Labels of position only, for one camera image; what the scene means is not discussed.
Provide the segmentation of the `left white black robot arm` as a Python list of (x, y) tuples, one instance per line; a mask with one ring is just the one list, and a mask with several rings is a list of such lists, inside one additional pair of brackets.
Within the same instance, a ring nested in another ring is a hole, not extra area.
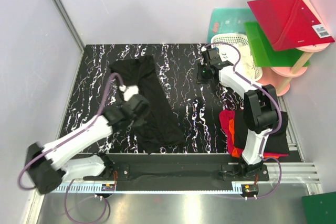
[(114, 162), (106, 154), (96, 153), (79, 159), (74, 156), (115, 131), (145, 124), (149, 101), (137, 86), (123, 87), (122, 93), (121, 103), (105, 107), (73, 132), (43, 146), (34, 143), (27, 148), (25, 167), (34, 189), (45, 195), (69, 180), (114, 177)]

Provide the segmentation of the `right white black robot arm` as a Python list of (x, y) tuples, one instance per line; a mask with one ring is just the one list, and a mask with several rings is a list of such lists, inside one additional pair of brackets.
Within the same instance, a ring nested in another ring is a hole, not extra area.
[(244, 100), (243, 109), (219, 114), (221, 126), (228, 135), (227, 149), (239, 159), (232, 168), (220, 174), (226, 181), (256, 180), (263, 172), (267, 158), (289, 155), (286, 130), (288, 114), (279, 108), (275, 87), (262, 86), (240, 74), (237, 65), (223, 60), (216, 48), (201, 48), (203, 61), (198, 64), (198, 82), (217, 79), (232, 88)]

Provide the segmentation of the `white plastic laundry basket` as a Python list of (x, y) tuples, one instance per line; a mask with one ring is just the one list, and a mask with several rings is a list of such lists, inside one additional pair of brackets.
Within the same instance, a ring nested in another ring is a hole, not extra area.
[[(247, 36), (244, 35), (244, 34), (238, 34), (238, 33), (228, 33), (228, 34), (215, 35), (211, 39), (211, 43), (213, 43), (213, 45), (219, 45), (219, 44), (227, 43), (227, 44), (230, 44), (230, 45), (243, 44), (243, 45), (248, 45), (249, 46)], [(263, 75), (262, 68), (261, 67), (258, 67), (258, 68), (260, 69), (260, 72)]]

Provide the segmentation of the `teal plastic board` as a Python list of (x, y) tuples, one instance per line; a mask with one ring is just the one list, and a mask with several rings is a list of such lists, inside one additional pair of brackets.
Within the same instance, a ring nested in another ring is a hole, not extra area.
[(217, 34), (245, 34), (244, 23), (255, 22), (249, 8), (216, 8), (213, 10), (208, 28), (207, 42)]

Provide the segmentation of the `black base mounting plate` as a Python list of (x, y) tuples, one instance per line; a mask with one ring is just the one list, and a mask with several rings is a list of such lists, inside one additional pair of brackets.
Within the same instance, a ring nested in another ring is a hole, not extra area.
[(130, 193), (229, 191), (232, 182), (268, 181), (267, 169), (257, 176), (238, 175), (237, 158), (228, 154), (108, 154), (118, 172), (117, 190)]

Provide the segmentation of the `green plastic sheet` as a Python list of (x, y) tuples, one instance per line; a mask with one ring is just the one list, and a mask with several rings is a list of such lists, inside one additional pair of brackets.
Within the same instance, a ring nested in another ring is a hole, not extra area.
[(303, 51), (289, 49), (274, 51), (257, 22), (244, 23), (251, 54), (258, 67), (293, 67)]

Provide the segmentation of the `orange t shirt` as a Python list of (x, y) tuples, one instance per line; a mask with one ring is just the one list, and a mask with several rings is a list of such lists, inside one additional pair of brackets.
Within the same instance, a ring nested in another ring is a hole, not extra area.
[(229, 120), (229, 134), (228, 134), (228, 140), (227, 140), (227, 149), (228, 152), (232, 157), (240, 158), (243, 150), (241, 148), (237, 148), (235, 144), (235, 124), (234, 119)]

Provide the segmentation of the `red plastic sheet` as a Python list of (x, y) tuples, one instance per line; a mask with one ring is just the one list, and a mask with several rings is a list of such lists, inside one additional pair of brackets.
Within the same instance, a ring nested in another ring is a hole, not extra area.
[(335, 42), (309, 0), (248, 1), (274, 51)]

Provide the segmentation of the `dark green board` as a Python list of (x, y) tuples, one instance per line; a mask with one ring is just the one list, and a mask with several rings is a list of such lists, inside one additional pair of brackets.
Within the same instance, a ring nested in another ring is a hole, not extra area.
[(302, 197), (305, 217), (309, 224), (336, 224), (335, 192)]

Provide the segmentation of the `aluminium frame rail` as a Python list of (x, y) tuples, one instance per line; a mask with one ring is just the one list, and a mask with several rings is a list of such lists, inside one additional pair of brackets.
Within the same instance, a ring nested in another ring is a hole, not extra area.
[[(273, 185), (277, 183), (283, 184), (317, 184), (319, 183), (319, 177), (315, 170), (315, 167), (311, 163), (265, 163), (264, 167), (267, 169), (269, 176), (268, 181), (255, 181), (251, 182), (232, 182), (233, 189), (229, 191), (192, 191), (181, 193), (159, 193), (158, 194), (242, 194), (243, 188), (248, 185), (257, 184), (261, 185)], [(86, 194), (149, 194), (149, 193), (130, 193), (126, 191), (119, 192), (117, 190), (117, 178), (118, 172), (114, 174), (114, 177), (110, 180), (83, 180), (77, 179), (73, 183), (63, 182), (51, 193), (86, 193)]]

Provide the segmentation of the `left corner aluminium post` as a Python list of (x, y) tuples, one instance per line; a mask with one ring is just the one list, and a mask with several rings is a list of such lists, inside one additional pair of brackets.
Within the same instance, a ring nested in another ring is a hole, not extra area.
[(68, 12), (66, 11), (62, 0), (52, 0), (54, 6), (56, 7), (58, 13), (60, 14), (64, 24), (66, 25), (70, 35), (72, 36), (75, 44), (79, 48), (81, 52), (85, 50), (85, 44), (83, 43), (82, 39), (80, 38), (79, 33), (77, 32)]

